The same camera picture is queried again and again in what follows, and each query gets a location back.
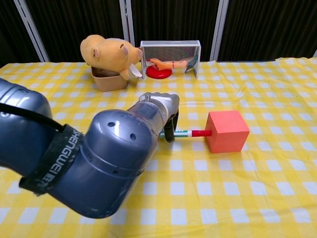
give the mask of red disc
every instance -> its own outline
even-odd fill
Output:
[[[171,69],[157,70],[152,66],[147,68],[147,76],[155,79],[164,79],[172,75]]]

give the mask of plush toy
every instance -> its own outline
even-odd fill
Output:
[[[81,42],[80,52],[91,67],[117,72],[125,80],[129,79],[130,73],[142,77],[135,67],[142,58],[142,51],[125,40],[90,35]]]

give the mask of velcro strap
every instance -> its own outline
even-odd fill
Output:
[[[56,134],[37,168],[27,177],[22,178],[20,188],[42,195],[54,188],[54,185],[72,165],[84,135],[65,124],[64,131]]]

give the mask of toy soccer goal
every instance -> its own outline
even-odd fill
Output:
[[[194,66],[194,72],[196,78],[198,78],[201,52],[199,41],[141,41],[140,49],[143,51],[141,59],[143,79],[146,75],[148,59],[180,61],[195,56],[198,56],[198,60]]]

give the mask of pink foam block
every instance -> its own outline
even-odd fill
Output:
[[[242,150],[250,129],[238,111],[209,112],[206,137],[212,153],[239,152]]]

